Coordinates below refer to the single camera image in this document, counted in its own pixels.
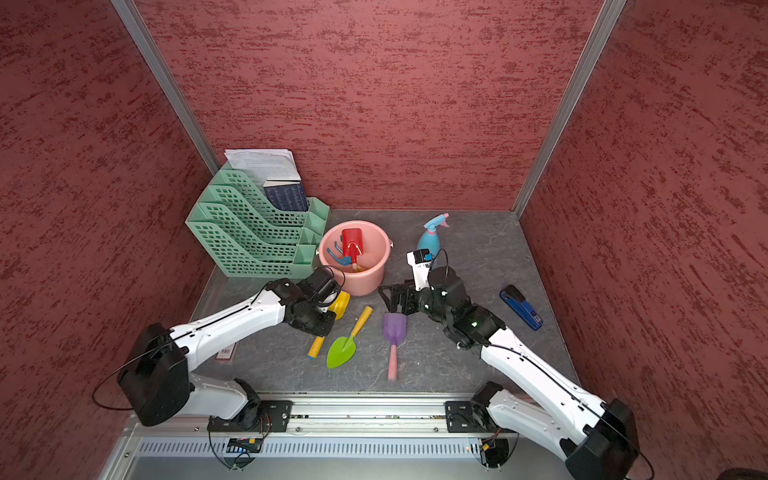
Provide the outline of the green toy trowel yellow handle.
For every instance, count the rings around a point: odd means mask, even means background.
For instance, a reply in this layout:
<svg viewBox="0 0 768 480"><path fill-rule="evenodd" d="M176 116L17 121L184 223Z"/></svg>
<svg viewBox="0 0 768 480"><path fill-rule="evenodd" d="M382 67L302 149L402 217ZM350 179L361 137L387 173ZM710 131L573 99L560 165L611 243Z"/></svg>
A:
<svg viewBox="0 0 768 480"><path fill-rule="evenodd" d="M328 369L335 369L348 362L356 352L355 338L371 317L374 309L366 306L348 337L339 337L331 345L326 360Z"/></svg>

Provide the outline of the teal pink spray bottle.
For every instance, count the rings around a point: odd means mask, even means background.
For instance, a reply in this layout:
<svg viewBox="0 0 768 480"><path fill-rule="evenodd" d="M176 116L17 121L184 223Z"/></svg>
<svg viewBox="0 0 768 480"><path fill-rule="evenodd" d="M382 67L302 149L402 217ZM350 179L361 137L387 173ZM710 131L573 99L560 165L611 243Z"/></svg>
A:
<svg viewBox="0 0 768 480"><path fill-rule="evenodd" d="M440 251L440 240L437 233L437 229L439 227L448 226L447 219L449 218L449 216L450 216L449 213L440 214L430 219L423 226L425 231L419 238L419 241L417 243L417 249L428 250L432 259L434 259Z"/></svg>

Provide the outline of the right aluminium corner post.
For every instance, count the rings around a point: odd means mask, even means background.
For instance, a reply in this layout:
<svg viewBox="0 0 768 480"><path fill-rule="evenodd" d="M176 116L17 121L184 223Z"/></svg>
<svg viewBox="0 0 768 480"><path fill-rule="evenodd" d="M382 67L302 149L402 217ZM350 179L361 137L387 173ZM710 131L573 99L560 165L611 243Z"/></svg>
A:
<svg viewBox="0 0 768 480"><path fill-rule="evenodd" d="M550 127L515 200L512 212L518 219L522 218L626 3L626 0L603 2Z"/></svg>

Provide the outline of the blue toy rake yellow handle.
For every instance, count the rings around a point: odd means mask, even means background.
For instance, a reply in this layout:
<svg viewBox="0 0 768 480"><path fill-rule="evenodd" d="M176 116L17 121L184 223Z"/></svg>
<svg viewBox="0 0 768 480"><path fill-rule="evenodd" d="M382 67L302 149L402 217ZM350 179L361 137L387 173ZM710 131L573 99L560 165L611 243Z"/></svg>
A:
<svg viewBox="0 0 768 480"><path fill-rule="evenodd" d="M333 248L327 248L327 253L339 265L351 266L353 264L352 258L349 255L344 254L344 250L337 242L334 243Z"/></svg>

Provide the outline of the aluminium corner post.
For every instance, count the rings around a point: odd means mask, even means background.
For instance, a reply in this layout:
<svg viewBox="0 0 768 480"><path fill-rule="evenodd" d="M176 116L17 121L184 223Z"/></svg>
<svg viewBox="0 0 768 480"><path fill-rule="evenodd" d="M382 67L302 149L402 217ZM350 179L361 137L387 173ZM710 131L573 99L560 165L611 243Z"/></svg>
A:
<svg viewBox="0 0 768 480"><path fill-rule="evenodd" d="M550 127L515 200L512 212L518 219L522 218L626 3L626 0L603 2Z"/></svg>
<svg viewBox="0 0 768 480"><path fill-rule="evenodd" d="M220 169L220 165L214 149L163 58L135 2L111 0L110 3L168 99L206 168L212 175L215 175Z"/></svg>

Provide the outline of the dark blue book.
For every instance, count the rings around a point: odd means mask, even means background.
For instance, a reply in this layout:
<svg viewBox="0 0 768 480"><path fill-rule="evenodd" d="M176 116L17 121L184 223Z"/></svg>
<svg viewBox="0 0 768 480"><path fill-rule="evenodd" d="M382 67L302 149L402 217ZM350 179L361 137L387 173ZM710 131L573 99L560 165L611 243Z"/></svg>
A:
<svg viewBox="0 0 768 480"><path fill-rule="evenodd" d="M263 191L272 205L281 211L309 210L309 201L300 180L269 180L263 184Z"/></svg>

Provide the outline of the green mesh file organizer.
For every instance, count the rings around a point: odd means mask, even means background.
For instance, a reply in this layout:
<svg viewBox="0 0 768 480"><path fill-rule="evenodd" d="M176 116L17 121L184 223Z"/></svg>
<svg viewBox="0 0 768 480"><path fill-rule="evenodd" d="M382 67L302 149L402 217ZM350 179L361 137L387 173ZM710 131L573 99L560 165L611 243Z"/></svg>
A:
<svg viewBox="0 0 768 480"><path fill-rule="evenodd" d="M272 205L248 175L226 165L206 186L186 225L228 277L309 276L330 207L310 197L306 212Z"/></svg>

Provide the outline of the yellow toy shovel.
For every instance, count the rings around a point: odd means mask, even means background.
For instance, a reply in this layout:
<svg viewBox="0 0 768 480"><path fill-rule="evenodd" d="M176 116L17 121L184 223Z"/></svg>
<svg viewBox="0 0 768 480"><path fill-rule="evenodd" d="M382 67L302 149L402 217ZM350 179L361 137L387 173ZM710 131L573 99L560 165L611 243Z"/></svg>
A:
<svg viewBox="0 0 768 480"><path fill-rule="evenodd" d="M330 305L328 308L329 312L333 312L335 317L334 320L339 320L343 317L348 304L350 302L351 296L346 291L341 291L334 302ZM316 337L311 348L308 351L308 356L310 358L316 359L318 355L320 354L323 344L325 342L324 337Z"/></svg>

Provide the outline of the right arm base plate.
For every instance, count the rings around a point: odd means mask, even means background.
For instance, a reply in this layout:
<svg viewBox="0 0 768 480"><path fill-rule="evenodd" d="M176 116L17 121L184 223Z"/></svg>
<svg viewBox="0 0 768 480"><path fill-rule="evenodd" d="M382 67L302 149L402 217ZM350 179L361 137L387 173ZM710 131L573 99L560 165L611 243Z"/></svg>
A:
<svg viewBox="0 0 768 480"><path fill-rule="evenodd" d="M490 416L488 409L473 401L446 401L445 419L449 433L478 434L484 437L499 433L515 436L517 432L500 427Z"/></svg>

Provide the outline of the red white card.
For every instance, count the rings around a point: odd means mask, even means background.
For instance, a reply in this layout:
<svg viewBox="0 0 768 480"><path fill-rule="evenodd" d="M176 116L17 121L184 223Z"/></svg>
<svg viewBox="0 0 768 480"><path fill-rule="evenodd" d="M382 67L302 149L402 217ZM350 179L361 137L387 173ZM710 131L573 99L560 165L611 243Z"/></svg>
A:
<svg viewBox="0 0 768 480"><path fill-rule="evenodd" d="M215 360L220 362L231 362L234 359L237 346L238 344L234 343L228 347L223 348L216 354Z"/></svg>

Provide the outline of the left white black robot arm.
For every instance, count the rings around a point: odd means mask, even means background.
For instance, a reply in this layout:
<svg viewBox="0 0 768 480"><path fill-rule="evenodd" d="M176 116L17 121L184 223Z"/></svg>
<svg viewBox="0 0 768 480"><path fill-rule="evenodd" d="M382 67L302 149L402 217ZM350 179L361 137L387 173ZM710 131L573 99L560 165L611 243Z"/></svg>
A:
<svg viewBox="0 0 768 480"><path fill-rule="evenodd" d="M224 348L281 324L327 336L337 318L331 307L342 292L332 270L319 267L298 282L270 281L247 299L191 323L151 324L134 342L117 383L145 427L178 416L207 416L241 431L263 428L261 399L245 380L208 378L197 368Z"/></svg>

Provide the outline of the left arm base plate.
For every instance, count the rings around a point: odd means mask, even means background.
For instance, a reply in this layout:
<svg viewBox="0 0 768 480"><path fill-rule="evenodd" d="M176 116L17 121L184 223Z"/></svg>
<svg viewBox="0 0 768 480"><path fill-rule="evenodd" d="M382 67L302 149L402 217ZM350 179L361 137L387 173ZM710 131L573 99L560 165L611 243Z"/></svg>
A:
<svg viewBox="0 0 768 480"><path fill-rule="evenodd" d="M248 403L244 412L237 414L234 419L211 417L208 430L213 433L255 432L260 435L284 433L292 409L293 402L289 400L262 400L258 406Z"/></svg>

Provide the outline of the red toy shovel wooden handle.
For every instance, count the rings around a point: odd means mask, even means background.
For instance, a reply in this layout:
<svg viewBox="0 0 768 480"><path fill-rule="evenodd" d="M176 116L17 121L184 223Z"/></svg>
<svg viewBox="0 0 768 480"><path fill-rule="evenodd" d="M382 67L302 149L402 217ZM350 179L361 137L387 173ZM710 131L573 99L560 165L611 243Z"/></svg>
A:
<svg viewBox="0 0 768 480"><path fill-rule="evenodd" d="M342 231L342 258L344 263L352 267L352 271L357 273L362 271L359 264L359 257L364 254L363 233L360 228L347 228Z"/></svg>

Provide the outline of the white paper documents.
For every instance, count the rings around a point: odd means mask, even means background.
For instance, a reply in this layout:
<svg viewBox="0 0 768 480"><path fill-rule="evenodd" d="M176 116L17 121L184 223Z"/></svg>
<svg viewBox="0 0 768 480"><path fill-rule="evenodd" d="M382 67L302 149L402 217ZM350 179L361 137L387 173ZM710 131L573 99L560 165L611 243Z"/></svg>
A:
<svg viewBox="0 0 768 480"><path fill-rule="evenodd" d="M268 181L301 180L288 149L227 149L224 155L231 168L245 172L259 187Z"/></svg>

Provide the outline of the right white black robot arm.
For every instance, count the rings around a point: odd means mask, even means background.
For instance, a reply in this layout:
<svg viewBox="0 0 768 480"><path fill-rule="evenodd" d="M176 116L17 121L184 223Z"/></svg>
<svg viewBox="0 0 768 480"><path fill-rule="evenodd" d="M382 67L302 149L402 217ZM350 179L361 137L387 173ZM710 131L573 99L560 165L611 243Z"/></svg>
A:
<svg viewBox="0 0 768 480"><path fill-rule="evenodd" d="M523 400L488 382L462 414L467 424L492 435L481 457L487 466L501 466L511 456L509 441L498 438L504 432L553 453L574 479L623 479L640 457L633 411L584 390L542 360L502 319L471 300L454 269L416 272L378 293L393 313L422 313L439 323L458 349L476 352L528 394Z"/></svg>

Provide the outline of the purple toy shovel pink handle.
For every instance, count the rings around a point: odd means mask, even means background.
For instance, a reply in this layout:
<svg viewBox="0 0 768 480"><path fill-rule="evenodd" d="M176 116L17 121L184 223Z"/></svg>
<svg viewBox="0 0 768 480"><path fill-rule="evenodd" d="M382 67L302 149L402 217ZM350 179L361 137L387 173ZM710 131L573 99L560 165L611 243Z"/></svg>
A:
<svg viewBox="0 0 768 480"><path fill-rule="evenodd" d="M382 332L385 339L390 343L388 380L395 381L398 372L397 347L407 334L407 316L402 313L385 313Z"/></svg>

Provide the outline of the blue black stapler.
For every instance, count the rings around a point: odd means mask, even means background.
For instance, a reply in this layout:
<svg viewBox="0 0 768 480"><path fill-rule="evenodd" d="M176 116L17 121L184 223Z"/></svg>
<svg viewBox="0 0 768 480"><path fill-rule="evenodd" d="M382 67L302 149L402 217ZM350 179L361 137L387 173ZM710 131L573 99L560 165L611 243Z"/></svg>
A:
<svg viewBox="0 0 768 480"><path fill-rule="evenodd" d="M529 328L537 331L542 327L543 320L517 287L507 285L499 292L499 296Z"/></svg>

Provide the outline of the pink plastic bucket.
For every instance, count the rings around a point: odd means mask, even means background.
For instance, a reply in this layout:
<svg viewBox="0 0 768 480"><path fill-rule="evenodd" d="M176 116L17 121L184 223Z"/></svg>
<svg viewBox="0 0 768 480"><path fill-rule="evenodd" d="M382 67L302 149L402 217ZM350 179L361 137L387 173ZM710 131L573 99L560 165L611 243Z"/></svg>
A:
<svg viewBox="0 0 768 480"><path fill-rule="evenodd" d="M342 248L341 234L347 228L360 228L363 233L364 254L359 257L361 272L355 273L351 266L339 265L327 253L327 248L333 248L335 242ZM321 264L331 268L343 291L358 297L377 290L383 281L385 264L391 251L392 242L386 232L374 223L361 220L347 221L331 227L318 247Z"/></svg>

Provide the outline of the left aluminium corner post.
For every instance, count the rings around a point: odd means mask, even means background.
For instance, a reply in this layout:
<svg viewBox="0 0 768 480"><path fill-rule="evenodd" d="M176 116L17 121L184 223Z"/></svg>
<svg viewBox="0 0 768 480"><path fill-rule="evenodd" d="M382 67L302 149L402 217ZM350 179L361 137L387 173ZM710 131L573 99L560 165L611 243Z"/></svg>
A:
<svg viewBox="0 0 768 480"><path fill-rule="evenodd" d="M110 3L168 99L206 168L212 175L215 175L220 169L220 165L214 149L163 58L135 2L111 0Z"/></svg>

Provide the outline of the aluminium front rail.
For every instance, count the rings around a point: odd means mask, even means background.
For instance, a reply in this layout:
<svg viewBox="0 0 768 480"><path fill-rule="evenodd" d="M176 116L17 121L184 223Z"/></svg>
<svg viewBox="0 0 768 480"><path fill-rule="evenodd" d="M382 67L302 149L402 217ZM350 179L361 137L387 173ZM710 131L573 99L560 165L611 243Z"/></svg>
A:
<svg viewBox="0 0 768 480"><path fill-rule="evenodd" d="M485 406L500 426L533 440L551 437L579 442L585 428L593 427L599 415L587 409L586 402L557 400L548 412L526 396L501 390L488 399L476 400L472 394L263 394L262 400L293 402L291 418L284 433L270 436L295 437L438 437L450 435L445 419L446 401L473 401Z"/></svg>

